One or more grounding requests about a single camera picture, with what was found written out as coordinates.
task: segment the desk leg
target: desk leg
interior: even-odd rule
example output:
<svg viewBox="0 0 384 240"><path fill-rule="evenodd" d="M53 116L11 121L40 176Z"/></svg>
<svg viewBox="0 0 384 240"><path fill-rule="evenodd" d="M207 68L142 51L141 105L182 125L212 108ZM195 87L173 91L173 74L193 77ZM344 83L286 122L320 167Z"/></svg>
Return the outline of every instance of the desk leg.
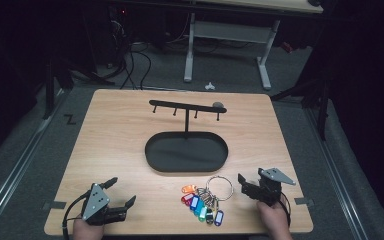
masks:
<svg viewBox="0 0 384 240"><path fill-rule="evenodd" d="M279 28L280 20L276 20L272 26L272 29L269 33L267 43L266 43L266 48L264 50L263 56L257 58L257 63L258 63L258 69L260 70L260 76L261 76L261 81L263 83L263 88L265 90L270 90L271 89L271 84L270 84L270 79L267 74L267 69L266 69L266 61L267 57L269 56L270 49L273 45L274 38L276 37L277 29Z"/></svg>
<svg viewBox="0 0 384 240"><path fill-rule="evenodd" d="M194 35L195 35L195 13L191 13L191 23L189 25L189 47L188 47L188 54L186 55L185 77L183 78L184 82L192 81Z"/></svg>

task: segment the wooden board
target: wooden board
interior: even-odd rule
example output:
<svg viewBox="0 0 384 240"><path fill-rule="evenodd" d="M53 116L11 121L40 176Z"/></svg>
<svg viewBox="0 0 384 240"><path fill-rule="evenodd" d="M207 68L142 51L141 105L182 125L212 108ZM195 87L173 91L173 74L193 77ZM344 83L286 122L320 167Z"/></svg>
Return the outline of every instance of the wooden board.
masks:
<svg viewBox="0 0 384 240"><path fill-rule="evenodd" d="M183 131L184 110L157 108L149 100L163 100L212 106L221 102L227 109L217 121L216 114L191 113L189 131L209 131L227 143L229 155L225 165L210 173L162 173L147 163L144 148L150 137L164 131ZM264 233L256 201L241 193L237 181L241 173L257 184L258 168L278 168L295 186L282 184L292 207L291 232L310 232L313 223L305 205L296 205L303 194L292 165L270 98L264 94L198 93L98 90L74 146L55 201L67 206L90 189L92 183L118 177L118 182L105 190L110 206L120 207L133 195L135 205L124 222L105 227L108 235L166 234L258 234ZM234 187L232 197L220 202L225 217L220 227L199 222L180 201L181 188L194 184L205 187L215 175L228 178ZM212 181L211 190L222 198L230 191L227 182ZM61 235L61 222L66 209L52 209L45 225L49 235ZM81 211L77 204L69 217Z"/></svg>

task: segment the hand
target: hand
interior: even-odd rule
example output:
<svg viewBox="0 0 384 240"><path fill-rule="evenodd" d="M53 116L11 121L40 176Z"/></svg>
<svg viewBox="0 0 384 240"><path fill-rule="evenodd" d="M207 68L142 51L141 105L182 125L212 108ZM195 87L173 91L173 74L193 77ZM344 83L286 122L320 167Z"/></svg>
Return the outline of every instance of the hand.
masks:
<svg viewBox="0 0 384 240"><path fill-rule="evenodd" d="M104 236L104 225L92 226L84 221L81 216L73 223L73 238L74 240L101 240Z"/></svg>
<svg viewBox="0 0 384 240"><path fill-rule="evenodd" d="M282 203L285 204L285 198L281 196ZM273 240L292 239L289 232L288 219L285 210L280 203L276 202L271 207L264 202L257 202L257 209L263 224L267 227L268 234Z"/></svg>

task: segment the blue key tag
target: blue key tag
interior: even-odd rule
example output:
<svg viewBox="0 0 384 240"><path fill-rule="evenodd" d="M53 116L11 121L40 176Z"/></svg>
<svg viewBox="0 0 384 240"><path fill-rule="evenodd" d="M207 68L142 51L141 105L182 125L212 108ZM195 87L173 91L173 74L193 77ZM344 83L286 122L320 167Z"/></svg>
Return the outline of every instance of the blue key tag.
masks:
<svg viewBox="0 0 384 240"><path fill-rule="evenodd" d="M192 211L195 211L196 207L198 206L198 202L199 202L199 197L196 195L193 196L189 209Z"/></svg>
<svg viewBox="0 0 384 240"><path fill-rule="evenodd" d="M204 207L204 202L198 197L198 204L196 205L195 210L193 211L193 214L195 216L199 216L201 213L201 209Z"/></svg>
<svg viewBox="0 0 384 240"><path fill-rule="evenodd" d="M223 222L224 212L222 210L218 210L216 214L216 219L214 220L214 225L219 227Z"/></svg>
<svg viewBox="0 0 384 240"><path fill-rule="evenodd" d="M198 220L200 222L203 222L205 221L205 217L207 215L207 207L204 205L202 208L201 208L201 213L199 214L199 217L198 217Z"/></svg>

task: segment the orange key tag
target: orange key tag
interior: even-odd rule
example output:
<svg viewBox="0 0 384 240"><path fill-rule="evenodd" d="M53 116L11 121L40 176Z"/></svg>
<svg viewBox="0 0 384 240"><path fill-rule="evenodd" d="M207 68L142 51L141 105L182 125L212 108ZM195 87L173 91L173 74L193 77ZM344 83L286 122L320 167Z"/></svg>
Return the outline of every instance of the orange key tag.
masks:
<svg viewBox="0 0 384 240"><path fill-rule="evenodd" d="M195 185L187 185L182 187L182 193L195 193L196 186Z"/></svg>

